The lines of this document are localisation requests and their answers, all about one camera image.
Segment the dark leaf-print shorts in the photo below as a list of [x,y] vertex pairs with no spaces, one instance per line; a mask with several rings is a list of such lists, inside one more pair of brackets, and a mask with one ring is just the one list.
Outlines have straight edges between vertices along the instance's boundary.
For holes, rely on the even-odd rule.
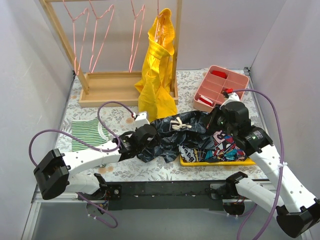
[[208,124],[210,119],[209,113],[194,110],[154,120],[150,125],[157,130],[156,142],[146,147],[137,158],[147,163],[162,157],[166,163],[170,163],[180,154],[180,146],[213,149],[213,135],[222,128],[213,123]]

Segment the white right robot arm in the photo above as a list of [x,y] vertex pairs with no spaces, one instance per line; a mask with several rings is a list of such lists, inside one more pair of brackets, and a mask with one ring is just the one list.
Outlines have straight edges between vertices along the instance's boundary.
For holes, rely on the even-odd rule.
[[280,228],[296,238],[320,221],[320,200],[298,180],[281,156],[269,135],[251,124],[249,111],[240,101],[217,105],[205,118],[210,131],[223,130],[236,146],[253,160],[276,188],[272,192],[237,172],[227,178],[227,195],[244,196],[276,217]]

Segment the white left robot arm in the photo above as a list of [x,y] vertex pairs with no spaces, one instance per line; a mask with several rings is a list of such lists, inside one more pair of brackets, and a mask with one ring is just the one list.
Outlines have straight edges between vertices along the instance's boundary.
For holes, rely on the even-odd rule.
[[33,171],[42,198],[51,200],[63,193],[80,192],[95,200],[103,199],[107,193],[105,180],[98,173],[86,174],[85,171],[132,159],[157,144],[157,138],[156,128],[145,124],[93,149],[66,153],[57,148],[49,151]]

